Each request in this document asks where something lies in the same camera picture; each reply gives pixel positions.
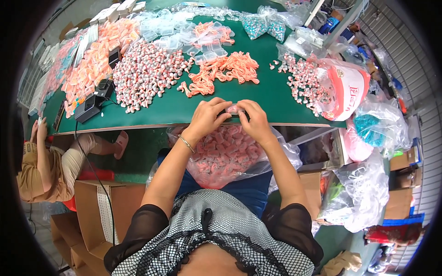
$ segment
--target black lace trim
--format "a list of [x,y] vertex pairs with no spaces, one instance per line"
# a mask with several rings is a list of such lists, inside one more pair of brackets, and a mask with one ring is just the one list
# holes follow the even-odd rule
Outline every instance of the black lace trim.
[[205,236],[203,230],[178,232],[178,233],[173,234],[171,237],[167,237],[164,240],[162,240],[157,246],[155,246],[154,249],[146,252],[141,257],[141,260],[138,263],[136,275],[140,275],[140,276],[145,275],[147,272],[147,268],[148,268],[150,262],[152,261],[152,259],[158,257],[159,254],[166,247],[168,247],[171,243],[174,243],[176,239],[186,238],[186,239],[190,240],[194,234],[200,234],[201,238],[198,238],[197,240],[193,241],[184,252],[181,252],[182,257],[180,258],[179,261],[176,262],[175,267],[170,272],[168,272],[168,276],[177,275],[178,271],[180,271],[180,269],[181,269],[181,265],[186,264],[188,262],[188,256],[190,255],[190,253],[193,250],[195,250],[199,245],[201,245],[207,241],[215,242],[216,244],[218,244],[218,246],[220,248],[222,248],[223,250],[228,252],[230,255],[235,257],[235,259],[237,260],[236,266],[242,272],[247,273],[249,276],[256,275],[257,272],[256,272],[256,267],[254,265],[250,265],[249,261],[247,261],[243,256],[241,256],[237,250],[235,250],[231,246],[227,245],[226,241],[224,241],[220,237],[214,236],[214,234],[228,236],[231,238],[237,238],[237,239],[247,243],[247,245],[250,248],[252,248],[255,252],[258,252],[258,253],[261,253],[262,255],[264,255],[266,257],[266,259],[269,261],[269,263],[271,263],[272,265],[274,265],[277,268],[277,270],[281,273],[281,275],[283,275],[283,276],[289,275],[285,266],[277,260],[277,258],[274,256],[273,252],[270,249],[263,249],[261,246],[253,243],[249,237],[247,237],[241,233],[227,234],[227,233],[222,233],[219,231],[209,232],[209,234],[207,236]]

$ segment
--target beige shirt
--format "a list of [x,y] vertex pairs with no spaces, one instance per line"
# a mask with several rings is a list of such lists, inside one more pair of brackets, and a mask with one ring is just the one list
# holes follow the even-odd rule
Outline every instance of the beige shirt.
[[22,171],[17,175],[17,184],[21,199],[27,203],[67,201],[73,196],[63,176],[61,153],[54,149],[49,149],[46,150],[46,154],[49,158],[52,187],[45,193],[40,172],[37,169],[37,144],[25,142]]

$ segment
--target black device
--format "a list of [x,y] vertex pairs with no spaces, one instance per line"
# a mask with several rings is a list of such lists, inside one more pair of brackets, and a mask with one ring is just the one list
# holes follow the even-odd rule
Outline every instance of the black device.
[[52,124],[52,127],[55,129],[55,131],[58,131],[58,128],[60,127],[61,118],[63,117],[63,113],[65,111],[65,101],[61,101],[60,108],[58,109],[57,116],[55,117],[54,123]]
[[110,79],[102,79],[98,86],[95,87],[94,95],[109,99],[114,91],[114,82]]
[[84,123],[101,111],[101,105],[104,102],[103,97],[92,95],[75,109],[75,120]]
[[121,61],[121,53],[118,46],[109,52],[109,66],[114,69],[119,61]]

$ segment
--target woman's arm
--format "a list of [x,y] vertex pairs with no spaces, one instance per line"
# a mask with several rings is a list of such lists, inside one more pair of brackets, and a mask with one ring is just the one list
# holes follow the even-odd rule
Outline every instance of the woman's arm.
[[251,100],[239,101],[237,106],[244,108],[250,117],[250,121],[247,121],[243,112],[238,113],[244,131],[263,147],[269,158],[281,194],[281,209],[292,203],[300,203],[309,210],[307,196],[299,176],[279,145],[278,139],[270,130],[264,110]]
[[46,193],[52,187],[51,169],[46,150],[45,139],[48,134],[46,117],[43,119],[37,130],[37,170],[43,184],[43,191]]
[[[213,98],[209,102],[201,101],[195,110],[191,124],[181,136],[194,148],[202,137],[214,131],[222,122],[231,117],[229,113],[217,117],[221,110],[231,104],[232,102],[226,102],[221,98]],[[173,200],[181,185],[191,155],[192,151],[181,139],[178,139],[147,187],[141,206],[156,205],[168,218],[170,217]]]

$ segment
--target white pants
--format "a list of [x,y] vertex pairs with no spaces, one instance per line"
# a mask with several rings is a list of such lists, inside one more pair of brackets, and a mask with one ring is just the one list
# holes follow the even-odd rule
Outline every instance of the white pants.
[[78,136],[72,146],[61,156],[61,167],[65,177],[66,185],[74,194],[74,183],[81,172],[86,155],[81,151],[78,142],[84,153],[99,154],[101,152],[101,138],[92,133],[84,133]]

